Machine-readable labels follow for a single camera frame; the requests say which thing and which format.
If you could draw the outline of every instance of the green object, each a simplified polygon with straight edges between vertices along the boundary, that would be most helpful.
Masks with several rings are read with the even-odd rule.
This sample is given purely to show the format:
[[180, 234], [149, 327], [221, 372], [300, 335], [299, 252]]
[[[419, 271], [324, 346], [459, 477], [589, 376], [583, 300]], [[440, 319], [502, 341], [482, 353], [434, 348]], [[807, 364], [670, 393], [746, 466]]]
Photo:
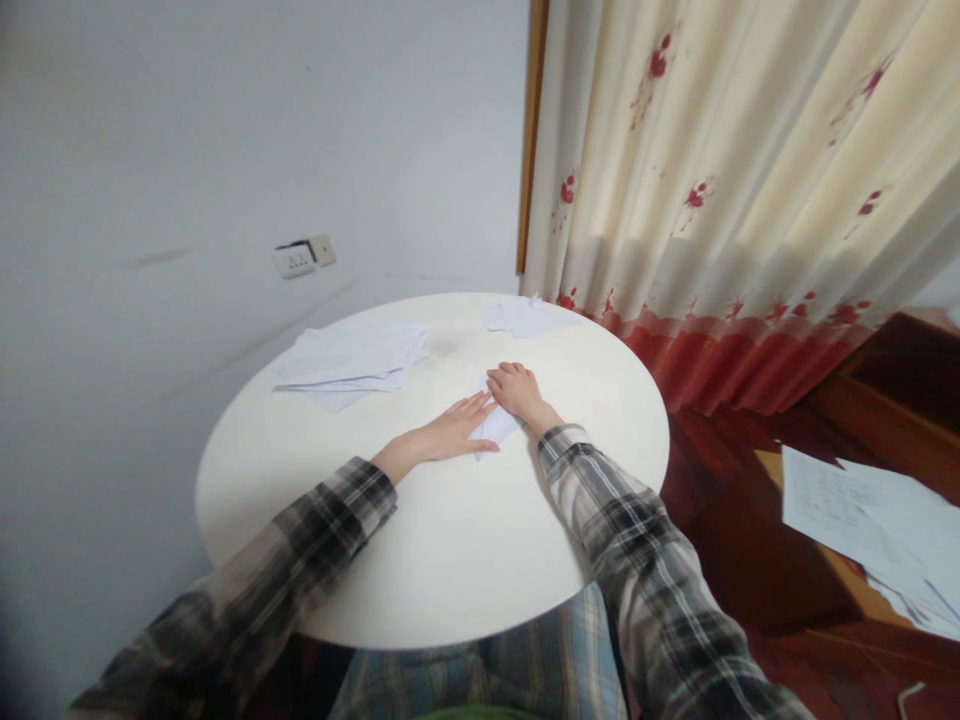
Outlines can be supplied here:
[[531, 715], [523, 710], [494, 707], [492, 705], [467, 705], [459, 708], [447, 708], [421, 715], [418, 720], [491, 720], [508, 718], [509, 720], [541, 720], [539, 715]]

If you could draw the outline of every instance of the stack of paper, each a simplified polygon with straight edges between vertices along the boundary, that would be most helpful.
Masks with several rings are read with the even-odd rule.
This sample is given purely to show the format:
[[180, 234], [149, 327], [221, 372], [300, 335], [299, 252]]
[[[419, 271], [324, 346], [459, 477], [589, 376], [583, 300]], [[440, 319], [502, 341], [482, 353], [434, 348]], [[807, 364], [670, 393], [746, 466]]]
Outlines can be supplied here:
[[371, 392], [396, 392], [426, 357], [426, 325], [357, 318], [304, 330], [277, 370], [275, 390], [306, 393], [330, 412]]
[[[481, 390], [487, 390], [487, 380], [484, 378], [480, 381], [480, 384], [474, 389], [474, 393], [478, 393]], [[490, 401], [487, 403], [494, 402], [493, 398], [490, 398]], [[502, 407], [498, 407], [494, 410], [487, 418], [480, 423], [480, 426], [473, 431], [470, 435], [471, 440], [492, 440], [498, 446], [503, 443], [508, 437], [510, 437], [514, 432], [519, 430], [523, 426], [523, 423], [517, 419], [515, 415], [511, 415]], [[479, 461], [483, 457], [483, 453], [474, 453]]]
[[783, 447], [783, 522], [861, 563], [922, 630], [960, 639], [960, 509], [913, 478]]
[[487, 308], [483, 320], [487, 330], [505, 330], [514, 337], [537, 337], [551, 330], [580, 324], [576, 316], [552, 310], [537, 297], [518, 297], [497, 303]]

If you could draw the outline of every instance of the wall outlet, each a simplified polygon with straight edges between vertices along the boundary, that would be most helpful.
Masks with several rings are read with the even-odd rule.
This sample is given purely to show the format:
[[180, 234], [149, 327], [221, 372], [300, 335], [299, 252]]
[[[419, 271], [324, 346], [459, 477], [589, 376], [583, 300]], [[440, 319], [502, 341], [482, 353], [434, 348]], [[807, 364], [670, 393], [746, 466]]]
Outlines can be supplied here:
[[337, 261], [337, 256], [333, 253], [333, 243], [330, 242], [329, 235], [314, 235], [309, 238], [310, 247], [313, 248], [313, 255], [317, 258], [317, 264], [320, 267], [333, 265]]
[[284, 280], [306, 275], [317, 269], [317, 263], [306, 245], [277, 248], [273, 251], [273, 261]]

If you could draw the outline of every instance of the plaid sleeve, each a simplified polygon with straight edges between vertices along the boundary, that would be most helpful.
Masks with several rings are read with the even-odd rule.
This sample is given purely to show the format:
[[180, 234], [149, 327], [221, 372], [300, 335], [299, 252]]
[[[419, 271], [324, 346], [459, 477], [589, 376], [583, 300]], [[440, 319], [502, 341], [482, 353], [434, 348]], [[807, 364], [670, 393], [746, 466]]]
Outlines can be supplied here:
[[387, 476], [349, 461], [177, 598], [68, 717], [239, 715], [300, 620], [395, 509]]
[[660, 498], [578, 425], [540, 441], [550, 492], [618, 614], [624, 665], [657, 718], [811, 718], [771, 684], [710, 594], [697, 553]]

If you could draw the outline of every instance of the white tabletop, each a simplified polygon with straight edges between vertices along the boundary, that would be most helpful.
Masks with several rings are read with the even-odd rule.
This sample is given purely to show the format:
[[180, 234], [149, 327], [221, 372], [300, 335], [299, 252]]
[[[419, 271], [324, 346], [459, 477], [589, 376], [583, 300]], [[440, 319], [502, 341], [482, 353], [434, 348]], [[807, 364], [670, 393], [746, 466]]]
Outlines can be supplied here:
[[[271, 391], [282, 355], [260, 371], [223, 413], [197, 475], [197, 517], [213, 564], [351, 456], [369, 458], [432, 420], [504, 360], [533, 370], [567, 422], [583, 425], [599, 449], [659, 492], [669, 431], [643, 364], [584, 319], [539, 338], [488, 332], [483, 310], [509, 297], [433, 295], [354, 316], [429, 325], [430, 356], [402, 391], [373, 393], [337, 414], [300, 393]], [[549, 500], [535, 448], [520, 431], [479, 462], [470, 455], [414, 469], [397, 488], [397, 512], [301, 631], [352, 647], [433, 647], [501, 632], [576, 594], [589, 569]]]

